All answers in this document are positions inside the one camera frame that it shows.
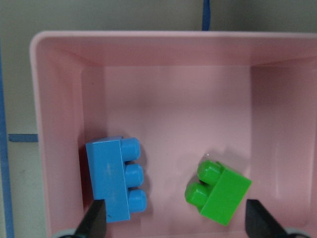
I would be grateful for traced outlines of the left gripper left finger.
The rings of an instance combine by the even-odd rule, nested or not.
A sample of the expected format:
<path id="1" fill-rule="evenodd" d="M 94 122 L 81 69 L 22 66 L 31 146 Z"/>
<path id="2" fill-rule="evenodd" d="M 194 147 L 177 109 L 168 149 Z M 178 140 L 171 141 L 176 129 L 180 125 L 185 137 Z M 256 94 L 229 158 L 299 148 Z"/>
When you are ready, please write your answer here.
<path id="1" fill-rule="evenodd" d="M 106 236 L 106 203 L 94 200 L 74 233 L 75 238 L 104 238 Z"/>

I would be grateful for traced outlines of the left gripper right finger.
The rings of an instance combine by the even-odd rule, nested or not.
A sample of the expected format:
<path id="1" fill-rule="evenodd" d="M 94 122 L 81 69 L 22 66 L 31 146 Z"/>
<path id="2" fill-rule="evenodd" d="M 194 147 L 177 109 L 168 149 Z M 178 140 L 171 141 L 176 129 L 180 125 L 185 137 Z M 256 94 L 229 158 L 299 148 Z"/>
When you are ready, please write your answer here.
<path id="1" fill-rule="evenodd" d="M 286 238 L 287 232 L 256 199 L 247 199 L 245 231 L 249 238 Z"/>

